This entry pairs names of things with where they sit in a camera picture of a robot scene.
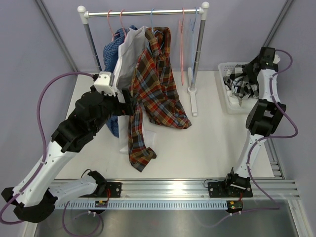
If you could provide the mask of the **black white checked shirt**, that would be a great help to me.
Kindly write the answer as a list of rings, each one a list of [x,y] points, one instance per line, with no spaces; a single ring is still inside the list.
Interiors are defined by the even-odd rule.
[[[223,80],[227,89],[240,99],[259,97],[259,85],[250,84],[247,76],[243,74],[243,65],[236,65],[231,72],[227,71]]]

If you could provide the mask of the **blue plastic hanger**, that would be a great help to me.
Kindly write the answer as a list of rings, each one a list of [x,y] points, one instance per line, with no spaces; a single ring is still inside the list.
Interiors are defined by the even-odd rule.
[[[189,86],[190,92],[193,92],[194,89],[191,88],[191,85],[194,82],[194,62],[195,62],[195,25],[197,20],[198,10],[195,7],[195,18],[190,20],[191,26],[191,84]]]

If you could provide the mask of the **white linen shirt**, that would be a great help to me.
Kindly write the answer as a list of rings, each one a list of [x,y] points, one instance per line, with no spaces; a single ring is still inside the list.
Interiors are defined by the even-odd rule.
[[[235,107],[242,107],[243,104],[243,100],[240,99],[239,97],[235,96],[231,90],[226,91],[227,93],[227,98],[228,98],[228,102],[231,106],[235,106]]]

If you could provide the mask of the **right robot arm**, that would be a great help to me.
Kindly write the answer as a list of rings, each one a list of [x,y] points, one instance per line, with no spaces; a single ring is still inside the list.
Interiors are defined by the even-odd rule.
[[[250,185],[253,162],[266,138],[274,134],[286,105],[280,102],[277,92],[278,65],[276,50],[262,47],[259,55],[243,67],[250,82],[259,86],[259,98],[246,119],[247,137],[237,164],[220,185],[220,193],[230,198],[252,197]]]

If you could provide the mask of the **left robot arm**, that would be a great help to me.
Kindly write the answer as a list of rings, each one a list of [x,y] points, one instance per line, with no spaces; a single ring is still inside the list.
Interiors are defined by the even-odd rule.
[[[108,191],[106,179],[97,171],[57,188],[51,187],[62,168],[93,140],[107,120],[112,116],[131,116],[135,112],[137,100],[127,88],[122,90],[123,103],[117,94],[98,92],[94,86],[90,89],[75,102],[68,118],[59,124],[42,158],[25,179],[2,191],[6,204],[15,206],[13,212],[19,223],[39,223],[61,204],[85,195],[101,197]]]

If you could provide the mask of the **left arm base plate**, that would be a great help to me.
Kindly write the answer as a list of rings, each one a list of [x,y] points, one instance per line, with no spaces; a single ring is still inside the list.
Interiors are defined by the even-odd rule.
[[[107,182],[103,192],[86,195],[89,198],[120,198],[122,182]]]

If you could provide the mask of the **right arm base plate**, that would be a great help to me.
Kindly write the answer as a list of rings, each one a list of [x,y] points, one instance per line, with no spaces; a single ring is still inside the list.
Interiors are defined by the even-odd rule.
[[[245,190],[234,187],[226,186],[224,182],[216,182],[207,180],[205,183],[209,192],[210,198],[252,198],[253,192],[250,187]]]

